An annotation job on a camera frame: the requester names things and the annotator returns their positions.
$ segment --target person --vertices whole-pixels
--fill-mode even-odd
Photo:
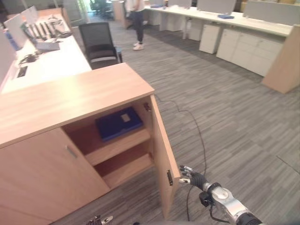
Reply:
[[[134,44],[134,51],[144,49],[143,44],[143,11],[145,9],[144,0],[127,0],[127,10],[133,19],[133,26],[137,35],[137,42]]]

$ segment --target wall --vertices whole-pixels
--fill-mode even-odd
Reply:
[[[49,5],[54,6],[53,0],[24,0],[28,7],[36,6],[37,10],[48,9]],[[62,5],[63,0],[56,0],[59,5]],[[8,14],[16,14],[25,10],[21,0],[3,0],[2,1]]]

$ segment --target door hinge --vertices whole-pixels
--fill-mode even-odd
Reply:
[[[147,102],[144,103],[144,108],[147,112],[151,112],[151,107]]]

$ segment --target black cable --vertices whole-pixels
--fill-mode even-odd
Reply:
[[[188,112],[188,113],[191,115],[191,117],[193,118],[193,120],[194,120],[194,122],[195,122],[195,124],[196,124],[196,126],[197,126],[197,129],[198,129],[198,133],[199,133],[199,136],[200,136],[200,139],[201,139],[201,144],[202,144],[202,146],[203,146],[203,154],[204,154],[204,173],[203,173],[203,175],[205,176],[205,175],[206,175],[206,169],[207,169],[207,163],[206,163],[206,149],[205,149],[205,145],[204,145],[204,141],[203,141],[203,138],[202,138],[202,134],[201,134],[200,128],[199,128],[199,126],[198,126],[198,123],[197,123],[195,117],[192,115],[192,113],[191,113],[189,110],[186,110],[186,109],[180,110],[179,107],[178,107],[178,105],[177,105],[177,103],[176,103],[175,101],[172,101],[172,100],[162,101],[157,95],[155,95],[155,97],[157,97],[157,99],[158,99],[160,102],[172,102],[172,103],[176,106],[177,111],[178,111],[179,113]],[[188,193],[187,193],[187,220],[188,220],[188,221],[190,221],[190,218],[189,218],[189,212],[188,212],[188,198],[189,198],[189,194],[190,194],[190,192],[191,192],[191,190],[192,190],[193,187],[194,187],[194,186],[191,186],[191,188],[189,189],[189,191],[188,191]]]

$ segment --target white desk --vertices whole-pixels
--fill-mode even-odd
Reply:
[[[274,34],[278,36],[287,37],[289,36],[292,26],[284,25],[284,24],[278,24],[278,23],[271,23],[271,22],[265,22],[261,20],[256,19],[250,19],[243,17],[242,13],[233,12],[232,15],[234,16],[234,19],[221,19],[218,17],[219,13],[211,13],[211,12],[203,12],[203,11],[197,11],[195,7],[191,7],[190,9],[184,9],[180,7],[167,7],[166,9],[163,8],[150,8],[149,6],[146,7],[146,10],[150,10],[153,12],[160,12],[160,13],[169,13],[169,14],[176,14],[176,15],[183,15],[186,18],[195,18],[195,19],[201,19],[206,21],[213,21],[223,24],[229,24],[234,25],[238,27],[243,27],[251,30],[257,30],[269,34]],[[186,35],[186,27],[184,26],[184,38]]]
[[[63,17],[61,15],[55,16],[62,19],[66,30],[69,30]],[[45,21],[48,18],[49,16],[40,17],[39,21]],[[0,92],[10,92],[38,83],[91,71],[89,63],[73,36],[59,40],[62,41],[60,43],[60,50],[43,53],[35,62],[24,64],[24,66],[28,66],[24,77],[16,78],[16,73],[8,73]],[[32,54],[34,51],[33,44],[27,40],[24,48],[17,51],[15,67],[18,66],[19,61],[25,55]]]

